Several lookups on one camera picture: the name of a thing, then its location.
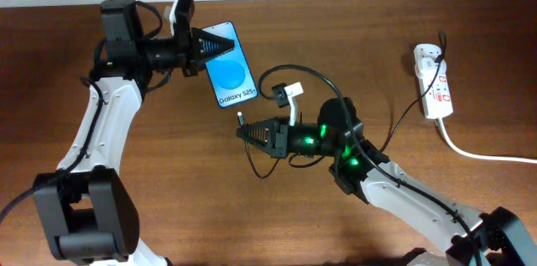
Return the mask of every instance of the wooden table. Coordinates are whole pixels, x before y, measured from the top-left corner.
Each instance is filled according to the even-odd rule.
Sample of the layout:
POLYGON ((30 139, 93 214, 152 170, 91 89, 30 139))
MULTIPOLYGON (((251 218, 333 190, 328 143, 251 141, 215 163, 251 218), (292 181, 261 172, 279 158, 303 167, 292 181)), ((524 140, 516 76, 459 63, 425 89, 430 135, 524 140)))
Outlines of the wooden table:
MULTIPOLYGON (((161 12, 169 3, 157 4, 161 12)), ((231 20, 254 78, 275 65, 324 72, 357 106, 365 135, 382 145, 390 124, 417 96, 412 49, 446 31, 455 112, 452 140, 481 154, 537 157, 537 0, 260 0, 196 4, 193 26, 231 20)), ((152 14, 140 10, 144 28, 152 14)), ((99 7, 0 9, 0 204, 53 171, 75 137, 103 36, 99 7)), ((169 33, 169 27, 163 34, 169 33)), ((286 71, 267 79, 301 81, 305 121, 332 92, 286 71)), ((307 170, 283 162, 266 180, 249 168, 235 138, 248 122, 284 115, 258 98, 222 110, 205 73, 177 72, 148 94, 123 151, 121 177, 141 219, 142 239, 179 265, 321 265, 393 257, 428 241, 386 211, 345 196, 325 160, 307 170)), ((537 168, 468 159, 450 150, 415 107, 387 149, 410 174, 484 211, 514 211, 537 239, 537 168)), ((253 154, 260 171, 272 160, 253 154)), ((3 265, 56 265, 33 200, 0 226, 3 265)))

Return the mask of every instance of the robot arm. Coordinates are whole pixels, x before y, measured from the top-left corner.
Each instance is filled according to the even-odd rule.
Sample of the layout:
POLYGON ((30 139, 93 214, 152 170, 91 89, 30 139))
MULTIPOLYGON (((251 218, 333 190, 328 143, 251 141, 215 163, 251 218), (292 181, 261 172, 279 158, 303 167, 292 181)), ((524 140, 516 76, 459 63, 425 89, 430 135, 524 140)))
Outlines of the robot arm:
MULTIPOLYGON (((479 217, 482 211, 468 206, 457 204, 445 198, 436 191, 422 184, 418 180, 409 176, 403 169, 393 161, 379 164, 379 166, 394 177, 402 180, 421 190, 433 195, 444 204, 457 210, 464 222, 475 229, 482 223, 479 217)), ((404 187, 397 187, 393 181, 388 180, 377 170, 368 173, 368 177, 360 182, 360 187, 364 194, 364 199, 369 204, 389 211, 399 219, 405 221, 421 235, 427 237, 442 252, 451 246, 451 240, 455 236, 465 237, 466 233, 461 225, 453 221, 453 217, 446 215, 446 211, 431 201, 425 199, 404 187)))
MULTIPOLYGON (((107 77, 96 81, 104 96, 104 105, 91 137, 86 157, 71 173, 89 172, 102 165, 107 169, 116 170, 123 153, 128 128, 134 115, 142 106, 142 96, 135 81, 124 80, 122 77, 107 77)), ((89 132, 91 120, 97 109, 98 95, 90 86, 90 100, 86 114, 67 155, 60 161, 56 170, 65 170, 75 161, 82 144, 89 132)))
POLYGON ((94 266, 171 265, 139 239, 138 212, 119 179, 128 129, 150 91, 153 71, 168 72, 164 81, 179 67, 184 76, 195 76, 234 43, 190 27, 193 0, 175 1, 170 14, 174 32, 167 39, 154 39, 161 26, 143 34, 137 6, 157 14, 162 24, 158 11, 145 3, 101 4, 107 38, 96 47, 86 114, 57 172, 39 174, 34 181, 39 218, 58 260, 94 266), (106 60, 101 60, 103 47, 106 60), (92 208, 77 210, 71 205, 87 197, 92 208))
MULTIPOLYGON (((274 97, 278 97, 277 90, 278 87, 273 88, 274 97)), ((481 265, 531 265, 537 261, 537 246, 513 213, 499 207, 491 214, 485 214, 447 199, 410 177, 363 137, 363 124, 356 117, 352 101, 344 98, 344 102, 352 114, 352 131, 361 149, 349 139, 347 121, 341 114, 341 102, 336 98, 323 104, 317 124, 290 125, 287 117, 277 117, 259 123, 241 124, 237 136, 272 158, 285 159, 289 154, 334 157, 329 171, 343 192, 357 196, 366 204, 391 212, 446 253, 444 257, 437 257, 425 251, 420 252, 406 261, 408 265, 476 265, 472 241, 477 245, 481 265), (399 182, 395 183, 383 175, 367 159, 399 182), (472 235, 468 236, 461 223, 444 208, 400 185, 403 183, 412 185, 449 206, 467 224, 472 235), (489 253, 490 250, 500 249, 501 254, 489 253)))

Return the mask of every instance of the power cord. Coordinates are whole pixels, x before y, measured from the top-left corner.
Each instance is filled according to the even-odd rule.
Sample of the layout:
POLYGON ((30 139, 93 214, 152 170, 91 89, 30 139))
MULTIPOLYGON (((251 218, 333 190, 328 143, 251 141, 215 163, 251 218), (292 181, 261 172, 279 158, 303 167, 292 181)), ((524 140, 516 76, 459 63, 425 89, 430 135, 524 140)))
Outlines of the power cord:
POLYGON ((57 175, 53 178, 50 178, 46 182, 40 185, 34 185, 30 189, 26 190, 22 194, 18 195, 15 199, 13 199, 11 202, 9 202, 0 213, 0 224, 2 224, 3 219, 8 215, 8 213, 20 202, 22 202, 24 199, 28 198, 29 196, 33 195, 36 191, 43 189, 44 187, 48 185, 53 185, 58 183, 60 180, 64 179, 86 156, 88 147, 90 146, 91 142, 91 136, 93 135, 93 131, 95 130, 95 126, 97 124, 97 119, 99 118, 99 114, 101 114, 102 106, 104 105, 104 97, 102 95, 102 91, 99 88, 99 86, 92 81, 91 79, 87 77, 81 77, 82 83, 85 85, 91 85, 95 88, 97 91, 97 95, 99 96, 99 101, 97 103, 97 109, 95 111, 95 115, 93 115, 93 119, 91 120, 90 128, 88 129, 86 140, 84 141, 84 144, 81 147, 80 153, 76 156, 75 161, 69 167, 67 167, 65 170, 58 171, 57 175))
POLYGON ((487 155, 480 155, 480 154, 472 154, 468 153, 466 151, 463 151, 462 149, 459 149, 450 139, 449 136, 447 136, 446 127, 444 126, 444 121, 442 118, 436 119, 436 125, 440 129, 442 133, 442 137, 444 137, 444 140, 446 141, 447 145, 449 145, 450 148, 452 148, 457 153, 474 158, 474 159, 482 159, 482 160, 494 160, 494 161, 510 161, 510 162, 524 162, 529 164, 537 164, 537 159, 528 159, 528 158, 519 158, 519 157, 503 157, 503 156, 487 156, 487 155))
POLYGON ((309 168, 311 166, 319 164, 319 162, 321 162, 325 158, 325 156, 321 156, 321 157, 309 162, 308 164, 293 164, 293 159, 295 159, 298 156, 299 156, 298 154, 293 154, 289 158, 289 161, 287 161, 292 168, 296 168, 296 169, 309 168))
POLYGON ((149 5, 148 3, 142 1, 136 1, 136 4, 151 11, 159 20, 159 26, 142 37, 142 39, 152 39, 160 33, 160 30, 162 30, 162 16, 155 6, 149 5))
POLYGON ((248 147, 248 143, 244 141, 244 148, 246 149, 246 155, 248 156, 248 161, 250 161, 250 166, 252 166, 253 173, 259 178, 259 179, 266 179, 268 178, 272 172, 276 169, 276 165, 278 165, 278 162, 280 159, 276 159, 276 162, 274 162, 274 165, 272 166, 272 169, 266 174, 266 175, 260 175, 259 172, 255 169, 255 165, 252 161, 252 156, 250 156, 250 148, 248 147))
MULTIPOLYGON (((445 41, 443 42, 442 46, 443 46, 444 49, 446 48, 446 42, 445 41)), ((339 91, 339 89, 336 87, 336 85, 334 85, 334 83, 332 81, 330 81, 328 78, 326 78, 325 76, 323 76, 321 73, 317 72, 316 70, 312 70, 312 69, 310 69, 308 67, 304 67, 302 65, 277 65, 274 68, 267 70, 266 72, 264 72, 261 75, 261 77, 259 78, 259 82, 258 82, 258 89, 259 89, 259 92, 261 93, 261 95, 263 97, 265 97, 267 99, 274 99, 271 96, 264 95, 261 85, 263 83, 264 78, 266 78, 269 74, 271 74, 271 73, 273 73, 275 71, 278 71, 278 70, 300 70, 300 71, 303 71, 303 72, 310 73, 313 76, 315 76, 315 77, 321 79, 322 81, 324 81, 336 93, 337 98, 338 98, 339 102, 341 103, 341 109, 342 109, 343 114, 345 115, 345 119, 347 121, 347 128, 348 128, 349 131, 352 131, 351 114, 350 114, 350 112, 349 112, 349 110, 347 108, 347 104, 345 103, 345 100, 343 99, 342 93, 339 91)), ((403 180, 401 180, 399 178, 395 178, 392 175, 390 175, 388 172, 383 170, 380 166, 375 164, 369 158, 369 156, 366 154, 366 152, 363 150, 362 146, 360 145, 360 142, 358 141, 356 135, 354 133, 350 133, 350 134, 351 134, 352 141, 354 142, 354 145, 357 147, 358 151, 363 156, 363 158, 373 168, 378 170, 378 172, 380 172, 384 177, 386 177, 387 179, 393 181, 397 185, 397 187, 400 187, 400 186, 406 187, 407 189, 412 190, 413 192, 415 192, 415 193, 423 196, 424 198, 432 201, 433 203, 438 205, 440 208, 442 208, 444 211, 446 211, 449 215, 451 215, 456 222, 459 222, 459 224, 461 224, 461 227, 464 230, 464 232, 468 235, 468 240, 469 240, 470 244, 472 245, 472 249, 473 249, 475 259, 476 259, 477 266, 482 266, 481 255, 479 253, 479 247, 477 246, 477 242, 476 242, 476 240, 475 240, 475 238, 473 236, 472 231, 470 230, 470 227, 468 227, 468 225, 464 222, 464 220, 462 220, 462 218, 461 218, 461 216, 459 216, 458 212, 453 211, 449 206, 444 204, 442 201, 436 199, 434 196, 428 194, 427 192, 422 191, 419 188, 417 188, 415 186, 412 186, 409 183, 407 183, 407 182, 405 182, 405 181, 403 181, 403 180)))
POLYGON ((149 93, 151 91, 155 91, 155 90, 159 89, 160 87, 164 86, 165 84, 167 84, 169 82, 169 80, 171 79, 171 72, 173 72, 173 71, 174 71, 174 68, 169 68, 168 72, 162 78, 162 80, 160 80, 159 83, 154 85, 154 86, 148 86, 148 88, 147 88, 147 90, 145 92, 149 93))
POLYGON ((386 147, 388 147, 388 144, 389 142, 392 140, 392 137, 394 136, 395 132, 397 131, 397 129, 399 128, 399 126, 401 125, 401 122, 403 122, 403 119, 404 117, 406 116, 406 114, 410 111, 410 109, 416 104, 418 103, 421 99, 423 99, 423 97, 425 97, 425 95, 427 95, 427 93, 429 92, 429 90, 433 87, 433 85, 435 84, 435 80, 436 80, 436 77, 438 76, 438 73, 440 72, 440 67, 441 67, 441 63, 442 61, 444 60, 444 56, 445 56, 445 52, 446 52, 446 46, 447 46, 447 37, 446 37, 446 34, 442 31, 440 31, 438 33, 438 40, 440 41, 440 46, 441 46, 441 53, 440 55, 438 55, 438 57, 436 57, 436 60, 435 60, 435 63, 438 64, 438 68, 436 68, 436 73, 435 73, 435 77, 433 77, 433 80, 430 82, 430 85, 429 87, 427 88, 427 90, 425 90, 423 92, 423 94, 421 94, 420 97, 418 97, 416 100, 414 100, 412 103, 410 103, 410 105, 406 108, 406 110, 404 110, 403 112, 403 115, 401 115, 401 117, 399 118, 399 120, 397 121, 397 124, 395 124, 395 127, 394 129, 392 130, 392 132, 390 132, 389 136, 386 138, 386 141, 384 142, 384 145, 383 147, 380 149, 381 152, 383 152, 386 147))

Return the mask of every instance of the power strip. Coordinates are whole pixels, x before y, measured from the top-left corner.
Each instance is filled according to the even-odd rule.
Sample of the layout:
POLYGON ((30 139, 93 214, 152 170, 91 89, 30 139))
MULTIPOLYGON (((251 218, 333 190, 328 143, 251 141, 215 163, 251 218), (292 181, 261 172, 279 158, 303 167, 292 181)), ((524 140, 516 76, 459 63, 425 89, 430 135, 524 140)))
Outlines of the power strip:
POLYGON ((468 153, 459 149, 451 141, 447 134, 446 127, 444 126, 444 121, 442 120, 443 117, 447 117, 453 113, 450 88, 447 86, 447 63, 445 60, 442 60, 440 63, 440 70, 438 71, 438 76, 435 78, 436 70, 438 70, 439 65, 435 60, 441 53, 441 49, 433 44, 418 44, 414 49, 414 59, 416 61, 414 70, 416 71, 416 76, 418 76, 418 81, 420 81, 420 91, 422 96, 427 89, 429 89, 429 86, 433 84, 429 89, 429 92, 422 98, 423 110, 426 118, 435 120, 436 126, 440 129, 442 137, 447 145, 457 153, 474 159, 537 164, 536 159, 468 153))
POLYGON ((440 53, 442 53, 440 47, 433 44, 418 44, 414 49, 416 64, 414 70, 420 82, 421 95, 434 82, 434 85, 422 99, 425 117, 429 119, 443 118, 453 113, 450 88, 447 85, 447 63, 445 60, 441 62, 438 76, 433 81, 438 69, 438 64, 435 63, 435 60, 440 53))

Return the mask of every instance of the phone screen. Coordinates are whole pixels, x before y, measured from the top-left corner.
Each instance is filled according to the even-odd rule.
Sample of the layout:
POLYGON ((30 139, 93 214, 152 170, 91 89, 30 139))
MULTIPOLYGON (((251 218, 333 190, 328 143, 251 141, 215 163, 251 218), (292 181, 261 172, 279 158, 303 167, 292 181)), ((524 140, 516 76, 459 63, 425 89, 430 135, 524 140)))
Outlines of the phone screen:
POLYGON ((219 23, 203 30, 235 41, 235 48, 232 51, 206 63, 218 105, 230 107, 257 97, 255 81, 233 24, 231 22, 219 23))

